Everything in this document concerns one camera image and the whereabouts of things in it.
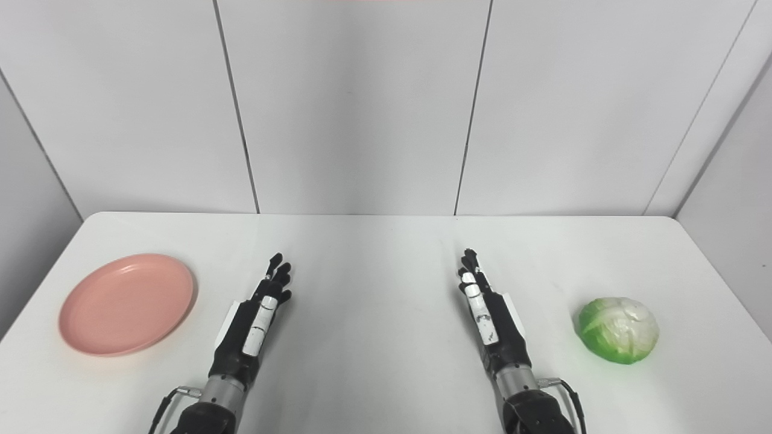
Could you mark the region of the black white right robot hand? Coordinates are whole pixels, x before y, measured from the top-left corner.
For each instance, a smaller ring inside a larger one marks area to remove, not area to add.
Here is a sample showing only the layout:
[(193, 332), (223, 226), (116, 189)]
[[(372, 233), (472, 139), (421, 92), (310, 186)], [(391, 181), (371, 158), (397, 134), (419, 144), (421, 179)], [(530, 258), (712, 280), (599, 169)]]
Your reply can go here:
[(482, 362), (490, 377), (505, 368), (532, 368), (524, 336), (504, 295), (493, 290), (475, 250), (465, 249), (458, 270), (460, 291), (482, 342)]

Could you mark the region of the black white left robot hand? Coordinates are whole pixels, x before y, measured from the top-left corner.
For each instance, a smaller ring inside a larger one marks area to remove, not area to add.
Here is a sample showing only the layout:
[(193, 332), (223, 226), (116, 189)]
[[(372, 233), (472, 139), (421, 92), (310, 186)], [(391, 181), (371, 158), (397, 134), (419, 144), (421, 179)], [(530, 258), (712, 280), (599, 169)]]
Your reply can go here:
[(251, 388), (259, 371), (259, 354), (278, 308), (286, 303), (292, 292), (291, 264), (276, 253), (268, 263), (265, 277), (260, 280), (253, 295), (237, 305), (224, 337), (214, 352), (209, 377), (235, 379), (245, 388)]

